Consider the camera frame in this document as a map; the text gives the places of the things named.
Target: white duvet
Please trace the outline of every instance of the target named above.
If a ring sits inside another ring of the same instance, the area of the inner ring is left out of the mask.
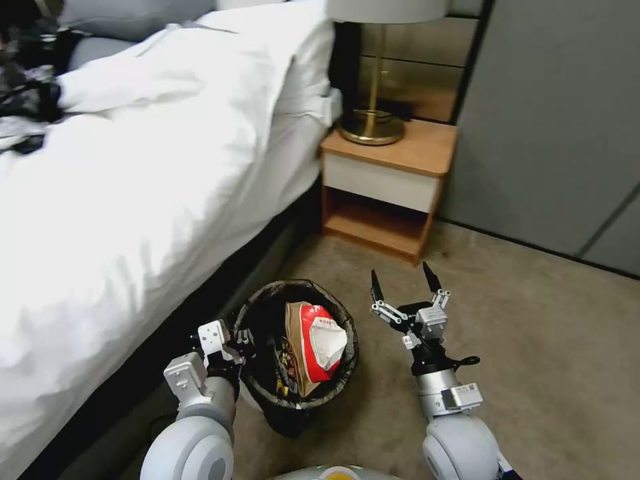
[[[0,478],[164,320],[255,180],[298,46],[168,28],[62,77],[76,115],[0,155]]]

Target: black trash bag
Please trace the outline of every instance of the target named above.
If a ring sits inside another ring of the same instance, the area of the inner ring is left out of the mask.
[[[322,382],[306,398],[281,398],[276,393],[273,352],[269,338],[286,336],[285,305],[307,301],[322,305],[347,332],[347,346],[332,378]],[[306,428],[316,408],[334,399],[349,382],[359,358],[355,323],[344,306],[329,292],[311,280],[287,280],[270,283],[254,293],[240,309],[232,330],[250,329],[256,355],[242,367],[240,378],[265,414],[269,426],[280,435],[297,438]]]

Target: pillow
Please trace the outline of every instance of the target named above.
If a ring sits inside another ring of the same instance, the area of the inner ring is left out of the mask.
[[[267,3],[283,3],[287,0],[218,0],[216,10],[229,10],[232,8],[255,7]]]
[[[128,41],[142,41],[168,23],[195,20],[217,0],[66,0],[60,23]]]

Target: open shelf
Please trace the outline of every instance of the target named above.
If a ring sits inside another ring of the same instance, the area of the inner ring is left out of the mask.
[[[342,190],[325,188],[324,232],[415,261],[428,214]]]

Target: nightstand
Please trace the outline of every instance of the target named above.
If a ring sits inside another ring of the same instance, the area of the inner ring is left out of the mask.
[[[322,222],[336,235],[416,264],[420,260],[457,128],[414,120],[384,147],[358,145],[335,130],[321,144]]]

